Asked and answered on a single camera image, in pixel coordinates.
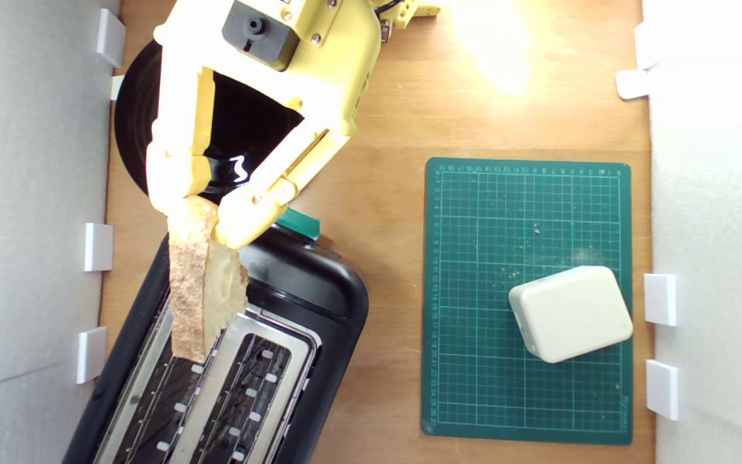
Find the grid lines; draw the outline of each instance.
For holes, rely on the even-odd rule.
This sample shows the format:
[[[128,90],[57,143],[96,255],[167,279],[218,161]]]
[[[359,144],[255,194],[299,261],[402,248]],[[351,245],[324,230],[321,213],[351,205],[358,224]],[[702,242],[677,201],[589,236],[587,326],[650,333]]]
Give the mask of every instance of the grid lines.
[[[525,349],[507,298],[515,285],[583,264],[604,265],[631,307],[629,173],[622,166],[430,161],[428,432],[631,440],[630,341],[545,363]]]

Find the wooden surface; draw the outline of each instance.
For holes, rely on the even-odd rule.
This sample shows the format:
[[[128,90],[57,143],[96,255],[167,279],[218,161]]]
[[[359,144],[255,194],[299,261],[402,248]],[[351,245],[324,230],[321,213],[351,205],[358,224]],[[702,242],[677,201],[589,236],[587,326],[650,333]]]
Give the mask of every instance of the wooden surface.
[[[171,2],[124,0],[126,61]],[[371,306],[312,462],[654,462],[645,408],[642,315],[651,266],[647,103],[622,102],[614,74],[635,64],[639,0],[448,0],[396,30],[360,106],[359,135],[294,208],[365,280]],[[627,162],[633,172],[634,441],[606,447],[427,437],[420,432],[423,171],[435,155]],[[100,322],[115,340],[165,233],[111,141],[107,221],[115,226]]]

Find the white clip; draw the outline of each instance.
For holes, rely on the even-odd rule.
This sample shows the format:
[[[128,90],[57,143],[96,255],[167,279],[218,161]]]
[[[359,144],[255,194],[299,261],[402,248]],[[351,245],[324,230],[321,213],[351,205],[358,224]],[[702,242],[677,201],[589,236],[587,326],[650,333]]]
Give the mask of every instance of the white clip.
[[[645,361],[645,407],[668,420],[678,419],[678,368]]]
[[[651,90],[649,74],[644,70],[622,70],[615,77],[618,95],[623,100],[645,97]]]

